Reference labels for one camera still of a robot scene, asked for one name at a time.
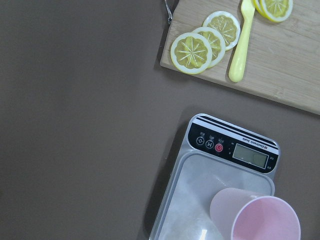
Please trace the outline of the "lemon slice lower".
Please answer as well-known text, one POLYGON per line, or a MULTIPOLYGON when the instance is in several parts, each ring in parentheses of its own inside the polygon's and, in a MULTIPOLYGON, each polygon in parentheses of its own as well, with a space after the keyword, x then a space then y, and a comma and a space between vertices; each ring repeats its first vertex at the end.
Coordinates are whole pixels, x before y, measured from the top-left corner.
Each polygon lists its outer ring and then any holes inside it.
POLYGON ((234 48, 240 38, 241 27, 238 20, 227 11, 215 11, 211 13, 202 24, 203 27, 210 27, 217 30, 225 42, 225 50, 234 48))

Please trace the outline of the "lemon slice under pair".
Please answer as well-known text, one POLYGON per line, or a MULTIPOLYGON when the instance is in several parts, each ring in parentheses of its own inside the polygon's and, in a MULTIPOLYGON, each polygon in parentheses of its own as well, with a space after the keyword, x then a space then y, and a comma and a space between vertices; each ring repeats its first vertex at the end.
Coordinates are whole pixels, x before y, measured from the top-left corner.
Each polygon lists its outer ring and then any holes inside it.
POLYGON ((260 1, 259 1, 259 0, 253 0, 253 4, 254 4, 256 10, 257 10, 261 15, 263 15, 264 12, 263 12, 262 7, 261 7, 261 5, 260 5, 260 1))

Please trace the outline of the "bamboo cutting board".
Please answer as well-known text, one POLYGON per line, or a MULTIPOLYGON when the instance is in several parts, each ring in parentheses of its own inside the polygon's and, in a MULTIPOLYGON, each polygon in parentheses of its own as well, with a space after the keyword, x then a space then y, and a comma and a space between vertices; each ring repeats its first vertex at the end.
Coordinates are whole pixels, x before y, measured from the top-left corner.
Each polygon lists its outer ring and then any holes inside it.
MULTIPOLYGON (((166 39, 160 65, 176 72, 170 48, 176 37, 200 27, 206 17, 226 11, 243 21, 239 0, 176 0, 172 20, 165 21, 166 39)), ((229 67, 234 50, 228 50, 214 67, 193 80, 220 85, 313 114, 320 112, 320 3, 296 0, 288 19, 272 22, 258 12, 250 31, 243 79, 232 82, 229 67)))

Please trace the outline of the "pink plastic cup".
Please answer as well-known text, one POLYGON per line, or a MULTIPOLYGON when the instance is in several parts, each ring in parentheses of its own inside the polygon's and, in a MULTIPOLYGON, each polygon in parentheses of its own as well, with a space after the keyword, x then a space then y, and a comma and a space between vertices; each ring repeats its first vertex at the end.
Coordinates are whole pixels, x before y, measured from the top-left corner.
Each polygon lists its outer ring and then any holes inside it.
POLYGON ((281 198, 238 188, 219 191, 210 217, 224 240, 299 240, 301 226, 294 209, 281 198))

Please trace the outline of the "digital kitchen scale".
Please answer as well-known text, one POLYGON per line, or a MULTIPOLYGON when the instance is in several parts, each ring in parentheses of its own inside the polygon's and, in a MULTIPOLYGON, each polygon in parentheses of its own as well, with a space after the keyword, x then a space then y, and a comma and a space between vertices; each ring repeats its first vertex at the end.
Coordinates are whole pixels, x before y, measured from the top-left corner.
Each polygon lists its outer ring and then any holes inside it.
POLYGON ((276 141, 208 114, 191 118, 150 239, 220 240, 210 217, 226 188, 272 196, 280 147, 276 141))

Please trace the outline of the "yellow plastic knife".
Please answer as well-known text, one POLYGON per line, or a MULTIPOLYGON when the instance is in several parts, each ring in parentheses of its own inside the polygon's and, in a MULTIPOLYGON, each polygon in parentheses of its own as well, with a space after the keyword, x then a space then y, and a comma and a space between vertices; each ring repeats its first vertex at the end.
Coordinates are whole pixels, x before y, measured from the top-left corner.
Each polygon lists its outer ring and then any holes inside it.
POLYGON ((243 16, 243 25, 228 73, 229 79, 234 83, 240 82, 244 76, 255 9, 251 0, 242 1, 240 10, 243 16))

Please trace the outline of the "lemon slice top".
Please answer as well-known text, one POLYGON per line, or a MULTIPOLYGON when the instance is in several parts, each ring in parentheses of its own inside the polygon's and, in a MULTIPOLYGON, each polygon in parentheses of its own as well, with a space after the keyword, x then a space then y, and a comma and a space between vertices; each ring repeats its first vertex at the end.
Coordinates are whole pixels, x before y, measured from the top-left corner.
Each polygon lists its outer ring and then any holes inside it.
POLYGON ((181 72, 196 75, 206 70, 212 62, 212 48, 202 35, 187 32, 179 35, 170 47, 173 65, 181 72))

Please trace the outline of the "lemon slice middle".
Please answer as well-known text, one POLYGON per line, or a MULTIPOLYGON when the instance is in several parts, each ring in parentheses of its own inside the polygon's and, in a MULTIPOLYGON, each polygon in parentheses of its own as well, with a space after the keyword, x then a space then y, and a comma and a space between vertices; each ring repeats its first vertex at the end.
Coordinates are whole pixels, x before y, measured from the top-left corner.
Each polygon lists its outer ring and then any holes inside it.
POLYGON ((217 65, 223 59, 226 52, 225 40, 220 32, 208 26, 198 27, 192 32, 202 35, 211 46, 212 58, 207 68, 212 68, 217 65))

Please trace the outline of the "lemon slice front pair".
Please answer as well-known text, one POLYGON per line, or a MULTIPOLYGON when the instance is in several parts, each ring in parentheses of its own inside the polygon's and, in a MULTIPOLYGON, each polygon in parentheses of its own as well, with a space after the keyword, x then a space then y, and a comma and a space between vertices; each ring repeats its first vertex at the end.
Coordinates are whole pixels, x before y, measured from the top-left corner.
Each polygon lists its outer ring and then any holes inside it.
POLYGON ((280 23, 287 20, 293 11, 293 0, 260 0, 264 16, 274 22, 280 23))

